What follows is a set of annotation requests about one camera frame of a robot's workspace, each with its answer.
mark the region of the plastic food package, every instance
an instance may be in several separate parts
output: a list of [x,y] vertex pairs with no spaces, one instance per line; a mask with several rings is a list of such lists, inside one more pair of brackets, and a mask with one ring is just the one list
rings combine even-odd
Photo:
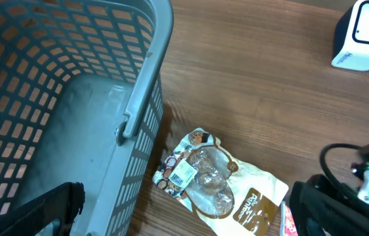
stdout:
[[186,135],[153,182],[217,235],[264,235],[288,186],[234,158],[201,128]]

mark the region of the brown wood surface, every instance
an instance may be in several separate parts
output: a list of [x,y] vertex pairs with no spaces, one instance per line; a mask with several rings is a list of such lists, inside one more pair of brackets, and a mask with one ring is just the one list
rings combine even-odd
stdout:
[[[355,0],[172,0],[162,68],[164,117],[129,235],[214,235],[151,176],[179,140],[203,127],[236,158],[290,186],[321,173],[326,144],[369,143],[369,72],[331,66],[334,28]],[[332,151],[349,184],[357,157]],[[280,213],[268,235],[278,235]]]

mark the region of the gray plastic basket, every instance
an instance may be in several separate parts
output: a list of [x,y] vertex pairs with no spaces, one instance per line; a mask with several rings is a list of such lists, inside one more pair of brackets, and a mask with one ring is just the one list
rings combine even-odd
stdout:
[[83,182],[71,234],[126,234],[172,21],[169,0],[0,0],[0,215]]

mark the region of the white and black device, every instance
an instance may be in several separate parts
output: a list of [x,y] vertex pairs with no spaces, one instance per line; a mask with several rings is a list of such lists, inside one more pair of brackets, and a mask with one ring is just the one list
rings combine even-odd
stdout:
[[339,20],[334,33],[332,65],[369,70],[369,1],[359,0]]

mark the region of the white label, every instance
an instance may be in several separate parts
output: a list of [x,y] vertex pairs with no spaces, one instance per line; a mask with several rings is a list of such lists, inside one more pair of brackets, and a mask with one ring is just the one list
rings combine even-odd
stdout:
[[193,168],[187,161],[180,161],[177,167],[172,171],[169,179],[180,188],[185,188],[197,174],[197,170]]

